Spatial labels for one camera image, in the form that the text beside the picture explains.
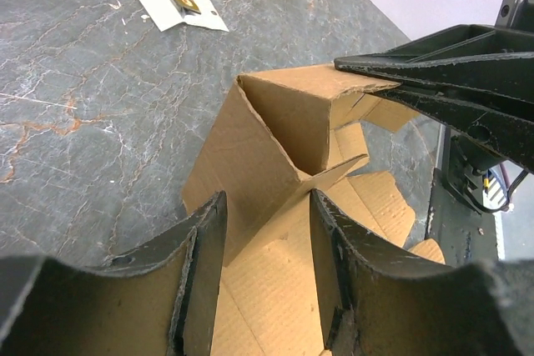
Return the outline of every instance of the folded white paper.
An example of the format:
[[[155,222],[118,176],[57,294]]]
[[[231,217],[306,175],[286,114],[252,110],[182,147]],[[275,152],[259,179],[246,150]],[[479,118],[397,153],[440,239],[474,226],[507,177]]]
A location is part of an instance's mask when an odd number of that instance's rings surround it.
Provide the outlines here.
[[[218,29],[228,32],[223,19],[217,13],[210,0],[194,0],[200,9],[200,14],[180,12],[173,0],[139,0],[144,9],[154,20],[159,31],[165,31],[180,23]]]

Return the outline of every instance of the open cardboard box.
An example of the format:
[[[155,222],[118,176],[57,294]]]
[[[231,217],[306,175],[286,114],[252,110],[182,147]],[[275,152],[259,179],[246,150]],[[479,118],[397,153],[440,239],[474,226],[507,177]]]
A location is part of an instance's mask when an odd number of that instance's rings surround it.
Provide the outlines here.
[[[182,192],[189,213],[216,191],[228,197],[212,354],[323,352],[310,243],[312,188],[404,245],[415,214],[393,177],[346,177],[369,160],[358,121],[396,131],[416,115],[367,94],[394,86],[331,65],[236,78]],[[415,251],[435,257],[439,248],[424,243]]]

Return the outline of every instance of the gray table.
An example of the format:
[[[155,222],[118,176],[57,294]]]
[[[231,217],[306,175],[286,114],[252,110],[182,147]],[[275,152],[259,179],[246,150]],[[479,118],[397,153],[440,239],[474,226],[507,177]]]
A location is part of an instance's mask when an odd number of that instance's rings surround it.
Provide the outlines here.
[[[212,1],[230,33],[161,33],[137,0],[0,0],[0,255],[99,264],[152,238],[184,216],[180,189],[237,73],[406,41],[369,0]],[[365,133],[366,169],[394,172],[420,237],[436,125]]]

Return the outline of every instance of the white paper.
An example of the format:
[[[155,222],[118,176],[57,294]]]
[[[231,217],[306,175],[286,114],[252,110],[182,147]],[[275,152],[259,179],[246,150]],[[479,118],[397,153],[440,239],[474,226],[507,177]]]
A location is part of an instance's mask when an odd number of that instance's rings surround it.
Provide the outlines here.
[[[180,23],[217,29],[228,32],[228,28],[214,8],[210,0],[194,0],[200,9],[200,14],[181,14],[173,0],[139,0],[144,9],[154,20],[159,31],[165,31]]]

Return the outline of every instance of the gray marble surface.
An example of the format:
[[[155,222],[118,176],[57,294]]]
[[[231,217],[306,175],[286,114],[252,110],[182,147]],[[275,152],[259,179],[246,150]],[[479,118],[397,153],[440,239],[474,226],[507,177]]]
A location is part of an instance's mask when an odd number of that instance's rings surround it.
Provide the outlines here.
[[[100,264],[152,238],[184,216],[233,76],[406,41],[369,0],[212,2],[230,33],[161,33],[138,0],[0,0],[0,255]],[[431,125],[365,132],[368,168],[391,169],[421,219]]]

